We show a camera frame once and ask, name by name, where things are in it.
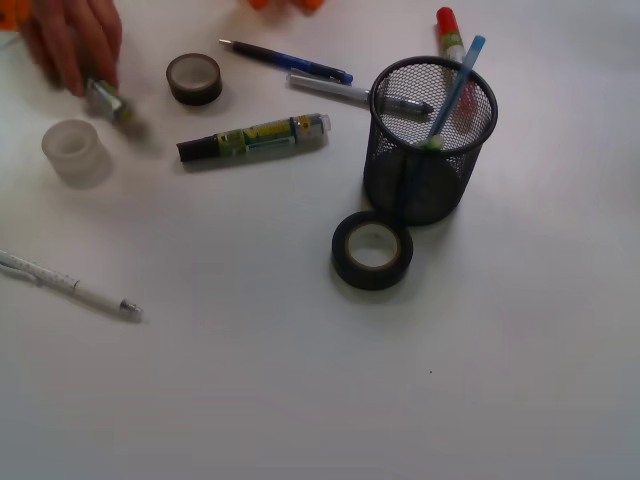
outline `blue pen tip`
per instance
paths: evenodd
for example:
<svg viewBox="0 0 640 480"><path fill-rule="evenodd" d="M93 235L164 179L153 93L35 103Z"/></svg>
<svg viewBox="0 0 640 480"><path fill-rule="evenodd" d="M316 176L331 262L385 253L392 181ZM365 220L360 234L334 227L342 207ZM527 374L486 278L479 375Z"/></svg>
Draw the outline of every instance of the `blue pen tip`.
<svg viewBox="0 0 640 480"><path fill-rule="evenodd" d="M469 50L474 49L474 50L480 50L482 49L482 47L484 46L484 42L486 42L487 39L484 38L482 35L476 35L473 38L473 42L471 42L471 47L469 48Z"/></svg>

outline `black tape roll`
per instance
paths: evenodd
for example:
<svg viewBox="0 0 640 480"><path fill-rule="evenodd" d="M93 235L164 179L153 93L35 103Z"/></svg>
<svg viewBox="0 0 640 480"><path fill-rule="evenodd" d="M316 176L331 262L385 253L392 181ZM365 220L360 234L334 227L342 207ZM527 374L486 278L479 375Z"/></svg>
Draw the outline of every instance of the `black tape roll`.
<svg viewBox="0 0 640 480"><path fill-rule="evenodd" d="M365 265L354 257L359 242L389 250L391 260ZM333 265L345 282L363 290L383 290L404 277L413 258L413 241L403 225L377 212L345 218L332 241Z"/></svg>
<svg viewBox="0 0 640 480"><path fill-rule="evenodd" d="M173 60L167 67L167 81L173 98L184 105L206 105L222 92L220 66L201 53L187 53Z"/></svg>

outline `finger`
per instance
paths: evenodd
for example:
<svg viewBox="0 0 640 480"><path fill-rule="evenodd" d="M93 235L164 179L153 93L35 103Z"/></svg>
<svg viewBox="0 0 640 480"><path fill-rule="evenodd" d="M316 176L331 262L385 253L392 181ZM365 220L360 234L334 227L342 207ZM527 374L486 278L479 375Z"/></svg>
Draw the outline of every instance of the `finger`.
<svg viewBox="0 0 640 480"><path fill-rule="evenodd" d="M118 10L112 0L89 0L89 6L96 19L102 25L102 30L107 36L107 42L111 48L114 61L120 56L122 45L122 22Z"/></svg>
<svg viewBox="0 0 640 480"><path fill-rule="evenodd" d="M116 65L102 26L86 2L71 2L66 11L71 23L84 41L96 68L111 85L117 86Z"/></svg>
<svg viewBox="0 0 640 480"><path fill-rule="evenodd" d="M39 28L33 20L29 20L20 25L20 33L24 42L27 44L33 63L42 65L45 62L46 50L44 41L42 40Z"/></svg>
<svg viewBox="0 0 640 480"><path fill-rule="evenodd" d="M62 12L50 13L41 20L41 27L44 44L58 72L62 74L65 85L71 93L81 97L84 95L84 82L64 15Z"/></svg>

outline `green marker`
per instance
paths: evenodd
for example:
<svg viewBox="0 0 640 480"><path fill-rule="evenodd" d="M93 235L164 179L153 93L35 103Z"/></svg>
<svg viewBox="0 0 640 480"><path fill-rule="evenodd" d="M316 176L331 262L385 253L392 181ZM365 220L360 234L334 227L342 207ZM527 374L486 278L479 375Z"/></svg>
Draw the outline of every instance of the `green marker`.
<svg viewBox="0 0 640 480"><path fill-rule="evenodd" d="M312 113L218 133L199 140L179 143L177 146L180 160L191 162L203 158L234 157L275 147L314 142L321 139L329 130L331 130L329 116Z"/></svg>

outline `black mesh pen holder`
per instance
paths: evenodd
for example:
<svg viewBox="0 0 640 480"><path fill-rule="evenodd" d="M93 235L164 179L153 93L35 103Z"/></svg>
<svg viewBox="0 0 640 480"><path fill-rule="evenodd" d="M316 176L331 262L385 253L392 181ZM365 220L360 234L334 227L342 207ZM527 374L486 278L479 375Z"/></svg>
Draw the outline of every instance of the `black mesh pen holder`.
<svg viewBox="0 0 640 480"><path fill-rule="evenodd" d="M458 106L447 119L441 150L422 145L460 64L438 57L401 60L380 74L371 89L371 130L364 189L373 207L409 225L442 220L460 203L482 144L498 120L489 85L471 72ZM428 104L430 115L416 108Z"/></svg>

